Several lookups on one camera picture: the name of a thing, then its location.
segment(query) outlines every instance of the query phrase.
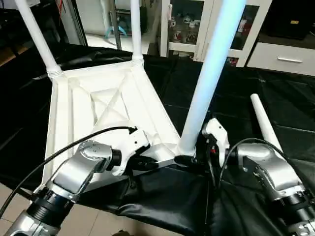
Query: black tablecloth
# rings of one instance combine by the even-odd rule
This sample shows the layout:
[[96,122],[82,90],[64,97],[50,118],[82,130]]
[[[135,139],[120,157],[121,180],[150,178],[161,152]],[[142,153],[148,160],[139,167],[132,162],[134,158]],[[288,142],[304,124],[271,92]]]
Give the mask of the black tablecloth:
[[[73,45],[52,47],[63,69],[130,60],[131,54],[112,49]],[[145,56],[145,70],[176,129],[181,134],[201,63]],[[16,185],[43,161],[51,82],[31,80],[45,72],[35,49],[0,67],[2,100],[0,181]],[[258,93],[284,152],[314,181],[315,80],[312,77],[249,68],[225,67],[206,120],[216,117],[228,131],[231,144],[243,138],[262,138],[250,95]],[[197,143],[198,155],[205,140]],[[285,235],[282,225],[264,205],[253,176],[230,167],[221,198],[209,194],[209,235]],[[37,173],[24,186],[34,189]],[[128,181],[85,193],[80,203],[125,215],[184,235],[205,229],[209,179],[204,173],[176,165],[138,176],[137,188]]]

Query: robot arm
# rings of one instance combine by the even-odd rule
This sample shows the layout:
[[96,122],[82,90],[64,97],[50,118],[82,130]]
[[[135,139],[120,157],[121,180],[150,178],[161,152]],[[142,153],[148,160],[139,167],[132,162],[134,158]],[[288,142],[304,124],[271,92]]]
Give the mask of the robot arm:
[[128,160],[149,146],[142,130],[136,130],[119,149],[96,141],[81,143],[76,153],[63,162],[52,178],[39,190],[35,200],[24,210],[4,236],[55,236],[60,225],[79,200],[94,173],[111,171],[121,176]]
[[[219,149],[219,164],[225,160],[229,144],[227,132],[217,119],[211,119],[203,134]],[[265,144],[240,144],[231,154],[240,170],[253,174],[262,186],[275,215],[291,236],[315,236],[315,207],[295,170]]]

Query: white cabinet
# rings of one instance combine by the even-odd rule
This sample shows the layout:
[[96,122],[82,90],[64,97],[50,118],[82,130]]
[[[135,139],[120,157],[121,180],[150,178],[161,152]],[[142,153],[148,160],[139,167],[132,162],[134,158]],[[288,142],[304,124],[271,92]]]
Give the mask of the white cabinet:
[[[247,5],[235,34],[227,63],[244,67],[250,55],[262,23],[267,15],[272,0],[247,0]],[[214,0],[207,36],[203,45],[201,61],[204,61],[209,42],[213,35],[222,0]]]
[[162,0],[160,56],[200,60],[214,0]]
[[105,35],[110,26],[110,2],[107,0],[76,0],[85,33]]
[[[174,51],[189,52],[193,53],[193,60],[204,61],[223,0],[162,1],[160,55],[166,57]],[[245,66],[271,1],[247,0],[227,63]],[[189,27],[184,22],[187,15],[191,16],[191,20],[200,20],[200,25]],[[195,40],[188,40],[191,35]]]
[[315,76],[315,50],[257,43],[249,67]]

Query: tile floor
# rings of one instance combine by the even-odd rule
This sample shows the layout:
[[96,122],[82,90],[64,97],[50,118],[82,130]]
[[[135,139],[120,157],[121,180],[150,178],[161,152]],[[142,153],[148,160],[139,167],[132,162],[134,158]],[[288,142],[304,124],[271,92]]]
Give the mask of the tile floor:
[[[91,47],[104,47],[116,49],[116,40],[114,36],[109,36],[105,39],[104,36],[86,34],[88,45]],[[147,54],[151,39],[151,33],[147,32],[141,36],[142,53]],[[132,52],[132,39],[131,36],[121,36],[122,50]]]
[[[11,189],[0,184],[0,206]],[[3,219],[0,220],[0,236],[11,226],[12,222],[26,209],[29,201],[20,195],[15,196]],[[75,205],[63,222],[58,236],[111,236],[119,230],[128,231],[133,236],[180,236],[179,234],[144,224],[123,216],[116,216],[94,208]]]

